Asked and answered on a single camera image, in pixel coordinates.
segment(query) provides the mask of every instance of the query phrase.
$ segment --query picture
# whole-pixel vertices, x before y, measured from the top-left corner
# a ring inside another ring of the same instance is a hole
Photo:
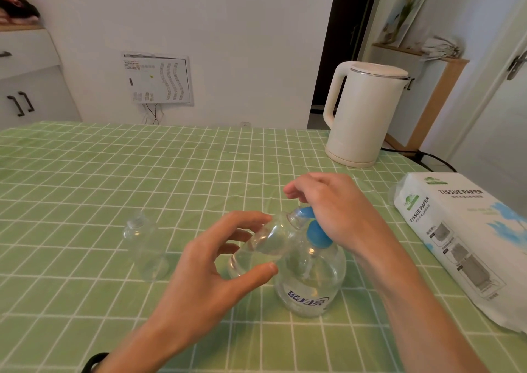
[[[379,43],[398,47],[425,0],[397,0],[379,37]]]

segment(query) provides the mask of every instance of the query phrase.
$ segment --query white wall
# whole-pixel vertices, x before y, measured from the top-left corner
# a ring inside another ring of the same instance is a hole
[[[370,37],[377,39],[395,0],[379,0],[382,8],[375,16]],[[447,158],[459,130],[468,119],[463,111],[463,95],[474,90],[487,53],[502,30],[502,24],[519,0],[425,0],[402,46],[412,45],[434,34],[457,37],[465,46],[463,57],[470,59],[448,97],[421,150]]]
[[[163,124],[306,128],[333,0],[30,0],[84,121],[140,123],[120,51],[188,55]]]

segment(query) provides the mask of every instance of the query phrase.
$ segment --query transparent pump bottle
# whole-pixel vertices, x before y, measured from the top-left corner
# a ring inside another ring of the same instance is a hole
[[[277,262],[274,289],[293,313],[311,318],[324,313],[346,275],[343,249],[312,221],[306,235]]]
[[[293,249],[295,238],[314,218],[310,206],[275,215],[272,221],[256,232],[232,255],[227,264],[229,275],[232,278],[238,277],[260,263],[275,262],[280,259]]]
[[[165,245],[158,241],[158,228],[142,213],[133,216],[124,228],[124,246],[144,281],[155,281],[167,274]]]

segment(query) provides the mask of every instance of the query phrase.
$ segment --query white kettle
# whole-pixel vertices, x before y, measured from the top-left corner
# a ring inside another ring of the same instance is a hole
[[[333,110],[345,76],[337,113]],[[375,163],[408,72],[394,66],[348,61],[337,66],[329,88],[324,120],[331,129],[326,154],[352,167]]]

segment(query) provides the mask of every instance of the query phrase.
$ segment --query bottle label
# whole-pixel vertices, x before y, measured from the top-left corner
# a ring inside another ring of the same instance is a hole
[[[329,296],[312,296],[314,289],[300,283],[297,283],[296,288],[290,287],[285,283],[282,286],[286,295],[295,303],[298,303],[299,306],[325,310],[332,301],[332,297]]]

